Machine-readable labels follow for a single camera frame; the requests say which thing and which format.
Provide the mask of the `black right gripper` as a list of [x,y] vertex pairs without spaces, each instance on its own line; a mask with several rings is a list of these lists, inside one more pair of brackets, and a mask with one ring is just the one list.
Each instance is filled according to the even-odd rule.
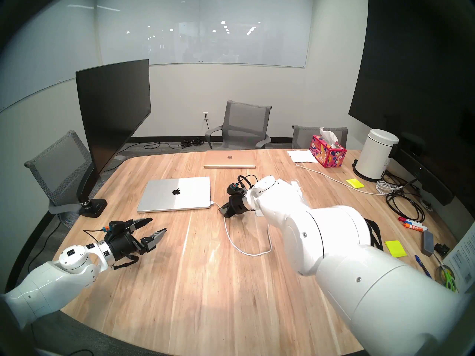
[[231,218],[234,215],[240,215],[247,211],[256,211],[252,193],[229,194],[228,202],[219,208],[219,212],[225,218]]

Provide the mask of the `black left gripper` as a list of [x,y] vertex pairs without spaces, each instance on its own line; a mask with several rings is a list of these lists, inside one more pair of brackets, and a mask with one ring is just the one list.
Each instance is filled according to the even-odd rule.
[[152,222],[152,220],[152,218],[130,219],[127,221],[127,231],[120,233],[108,231],[105,234],[104,241],[108,245],[116,262],[123,258],[128,258],[130,262],[138,262],[139,257],[133,255],[133,253],[143,255],[156,248],[167,233],[167,228],[161,229],[151,236],[141,238],[141,242],[135,239],[130,233],[146,226]]

